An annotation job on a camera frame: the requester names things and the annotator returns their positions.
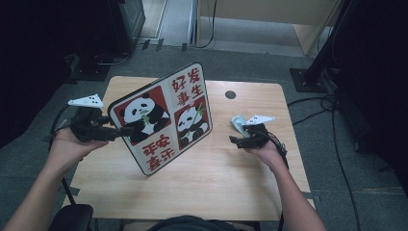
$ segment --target panda face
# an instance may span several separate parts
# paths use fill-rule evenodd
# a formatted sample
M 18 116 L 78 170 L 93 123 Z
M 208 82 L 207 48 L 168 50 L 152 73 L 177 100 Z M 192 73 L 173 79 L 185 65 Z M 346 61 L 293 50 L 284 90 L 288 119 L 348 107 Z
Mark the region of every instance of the panda face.
M 125 123 L 138 121 L 143 116 L 147 116 L 155 107 L 155 102 L 151 98 L 137 98 L 133 100 L 125 109 Z
M 188 108 L 180 114 L 177 131 L 182 132 L 191 128 L 195 123 L 200 121 L 202 115 L 195 108 Z

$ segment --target black cable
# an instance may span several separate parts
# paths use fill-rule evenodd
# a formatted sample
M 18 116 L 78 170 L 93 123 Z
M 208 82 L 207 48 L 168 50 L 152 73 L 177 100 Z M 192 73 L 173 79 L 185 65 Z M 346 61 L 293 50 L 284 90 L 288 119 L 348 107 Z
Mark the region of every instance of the black cable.
M 333 70 L 333 67 L 326 66 L 322 71 L 321 75 L 322 78 L 324 79 L 325 83 L 332 89 L 335 90 L 337 88 L 337 85 L 334 83 L 334 79 L 336 75 L 338 74 L 335 73 Z
M 286 167 L 289 169 L 288 159 L 286 159 L 286 148 L 285 148 L 284 143 L 282 143 L 280 140 L 278 140 L 278 138 L 275 135 L 273 135 L 271 132 L 268 132 L 268 135 L 267 135 L 267 134 L 264 134 L 264 133 L 256 131 L 256 130 L 248 130 L 248 131 L 260 134 L 260 135 L 262 135 L 264 137 L 267 137 L 270 141 L 272 141 L 273 144 L 275 144 L 276 148 L 278 149 L 278 152 L 281 155 L 281 157 L 283 159 L 283 162 L 285 163 Z M 284 222 L 285 222 L 285 220 L 283 218 L 283 212 L 282 212 L 281 217 L 279 219 L 278 231 L 283 230 Z
M 297 122 L 294 122 L 294 123 L 293 123 L 293 126 L 295 126 L 295 125 L 297 125 L 297 124 L 299 124 L 299 123 L 301 123 L 301 122 L 304 122 L 304 121 L 306 121 L 307 119 L 309 119 L 309 118 L 311 118 L 311 117 L 313 117 L 313 116 L 317 116 L 317 115 L 322 114 L 322 113 L 324 113 L 324 112 L 332 111 L 332 110 L 333 110 L 333 106 L 326 108 L 326 107 L 324 107 L 324 105 L 323 105 L 323 102 L 324 102 L 324 101 L 328 101 L 328 102 L 330 102 L 331 104 L 334 103 L 333 101 L 330 101 L 330 99 L 329 99 L 330 97 L 334 97 L 334 95 L 333 95 L 333 94 L 327 94 L 327 95 L 325 95 L 325 96 L 323 96 L 323 97 L 302 98 L 302 99 L 295 100 L 295 101 L 292 102 L 292 103 L 289 103 L 289 104 L 288 104 L 288 107 L 290 107 L 291 105 L 296 104 L 296 103 L 300 103 L 300 102 L 304 102 L 304 101 L 308 101 L 308 100 L 313 100 L 313 99 L 319 99 L 319 100 L 320 100 L 320 106 L 323 108 L 322 111 L 319 111 L 319 112 L 317 112 L 317 113 L 313 113 L 313 114 L 311 114 L 311 115 L 306 116 L 305 118 L 300 119 L 300 120 L 297 121 Z
M 162 47 L 172 47 L 172 48 L 180 48 L 182 46 L 177 46 L 177 45 L 162 45 Z M 195 45 L 188 45 L 187 46 L 189 49 L 201 49 L 202 47 L 197 47 Z
M 213 38 L 214 38 L 214 21 L 215 21 L 215 19 L 216 19 L 216 8 L 217 8 L 217 0 L 215 0 L 215 2 L 214 2 L 214 9 L 213 9 L 213 32 L 212 32 L 212 35 L 211 35 L 211 38 L 210 38 L 210 40 L 208 41 L 208 43 L 206 44 L 206 45 L 204 45 L 204 46 L 198 46 L 197 48 L 205 48 L 205 47 L 207 47 L 212 41 L 213 41 Z
M 340 159 L 339 147 L 337 145 L 336 126 L 335 126 L 335 121 L 334 121 L 334 112 L 335 112 L 335 110 L 332 110 L 333 142 L 334 142 L 334 146 L 335 146 L 335 149 L 336 149 L 336 156 L 337 156 L 337 160 L 338 160 L 339 165 L 340 165 L 340 169 L 342 170 L 342 175 L 343 175 L 343 178 L 345 180 L 345 184 L 347 185 L 348 193 L 350 194 L 351 203 L 353 205 L 354 215 L 356 217 L 356 222 L 357 222 L 357 230 L 360 231 L 361 226 L 360 226 L 360 219 L 359 219 L 359 216 L 358 216 L 358 213 L 357 213 L 356 202 L 355 202 L 355 199 L 354 199 L 353 192 L 351 191 L 350 183 L 348 182 L 348 179 L 345 176 L 345 171 L 344 171 L 344 167 L 343 167 L 343 164 L 342 164 L 342 160 Z
M 60 120 L 61 115 L 63 114 L 63 112 L 64 112 L 68 107 L 69 107 L 69 105 L 68 105 L 68 104 L 65 104 L 65 105 L 60 109 L 60 111 L 57 113 L 57 116 L 54 118 L 54 121 L 53 121 L 53 123 L 52 123 L 52 125 L 51 125 L 51 130 L 50 130 L 51 138 L 50 138 L 49 144 L 48 144 L 48 151 L 50 151 L 50 149 L 51 149 L 52 143 L 53 143 L 53 141 L 54 141 L 54 138 L 55 138 L 55 135 L 57 134 L 57 132 L 60 131 L 61 129 L 63 129 L 64 127 L 67 127 L 67 126 L 64 126 L 64 127 L 61 127 L 61 128 L 56 129 L 57 123 L 58 123 L 58 121 Z M 64 187 L 64 190 L 65 190 L 66 196 L 68 196 L 69 202 L 70 202 L 72 205 L 76 204 L 76 202 L 75 202 L 75 200 L 74 200 L 74 197 L 73 197 L 73 195 L 72 195 L 72 192 L 71 192 L 71 190 L 69 189 L 68 183 L 66 182 L 65 177 L 63 177 L 62 183 L 63 183 L 63 187 Z
M 116 62 L 116 63 L 97 63 L 97 64 L 98 64 L 98 65 L 117 65 L 117 64 L 122 64 L 122 63 L 125 62 L 127 59 L 129 59 L 129 57 L 130 57 L 130 54 L 128 53 L 127 56 L 126 56 L 123 60 L 121 60 L 121 61 L 119 61 L 119 62 Z
M 304 101 L 307 101 L 307 100 L 312 100 L 312 99 L 316 99 L 316 97 L 298 99 L 298 100 L 295 100 L 293 103 L 288 104 L 288 106 L 291 106 L 292 104 L 295 104 L 295 103 L 304 102 Z M 324 101 L 331 102 L 331 106 L 330 107 L 324 107 L 323 106 Z M 320 106 L 323 108 L 323 111 L 321 111 L 319 113 L 327 112 L 327 111 L 332 112 L 333 142 L 334 142 L 334 146 L 335 146 L 335 150 L 336 150 L 336 156 L 337 156 L 337 160 L 338 160 L 339 165 L 340 165 L 340 169 L 342 171 L 343 178 L 345 180 L 345 184 L 347 185 L 348 193 L 350 194 L 351 203 L 352 203 L 352 206 L 353 206 L 353 209 L 354 209 L 354 215 L 355 215 L 356 223 L 357 223 L 357 230 L 360 231 L 361 226 L 360 226 L 360 219 L 359 219 L 358 212 L 357 212 L 357 206 L 356 206 L 356 203 L 355 203 L 354 195 L 353 195 L 352 190 L 351 190 L 351 186 L 350 186 L 350 184 L 348 182 L 348 179 L 347 179 L 347 177 L 345 175 L 342 160 L 340 159 L 339 147 L 337 145 L 336 126 L 335 126 L 335 119 L 334 119 L 335 105 L 336 105 L 335 96 L 333 94 L 325 95 L 325 96 L 320 98 Z M 317 115 L 319 113 L 309 115 L 307 118 L 310 118 L 311 116 L 315 116 L 315 115 Z

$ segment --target person's left hand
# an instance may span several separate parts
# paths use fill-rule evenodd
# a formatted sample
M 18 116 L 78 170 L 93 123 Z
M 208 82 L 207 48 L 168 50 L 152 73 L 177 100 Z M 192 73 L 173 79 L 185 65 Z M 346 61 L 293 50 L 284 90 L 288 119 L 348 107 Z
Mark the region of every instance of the person's left hand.
M 107 141 L 80 142 L 70 128 L 62 129 L 53 141 L 44 169 L 63 177 L 91 151 L 106 144 Z

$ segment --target panda illustration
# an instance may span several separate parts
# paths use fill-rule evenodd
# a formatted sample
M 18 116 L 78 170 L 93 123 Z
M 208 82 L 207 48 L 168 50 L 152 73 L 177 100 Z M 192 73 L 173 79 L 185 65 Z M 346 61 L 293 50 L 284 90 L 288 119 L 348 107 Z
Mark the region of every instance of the panda illustration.
M 187 146 L 191 141 L 196 141 L 208 129 L 208 123 L 198 112 L 200 105 L 188 108 L 180 114 L 177 124 L 179 132 L 180 145 Z
M 162 130 L 170 120 L 168 112 L 157 105 L 150 98 L 149 93 L 133 100 L 120 112 L 123 116 L 125 127 L 133 127 L 134 132 L 130 137 L 131 142 L 146 140 L 151 134 Z

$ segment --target wooden table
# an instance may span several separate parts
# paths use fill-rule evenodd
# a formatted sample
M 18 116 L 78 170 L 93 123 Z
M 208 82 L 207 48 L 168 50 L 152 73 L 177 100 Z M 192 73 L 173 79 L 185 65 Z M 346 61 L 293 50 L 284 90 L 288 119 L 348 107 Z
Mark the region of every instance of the wooden table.
M 105 110 L 153 78 L 114 77 Z M 77 203 L 93 207 L 95 218 L 165 219 L 193 215 L 204 219 L 279 220 L 281 202 L 275 178 L 257 157 L 238 149 L 228 136 L 241 137 L 230 119 L 275 116 L 266 123 L 288 149 L 291 173 L 310 192 L 282 88 L 277 84 L 206 81 L 213 131 L 154 175 L 145 176 L 122 139 L 92 152 L 77 167 L 71 186 Z M 232 90 L 236 98 L 225 93 Z

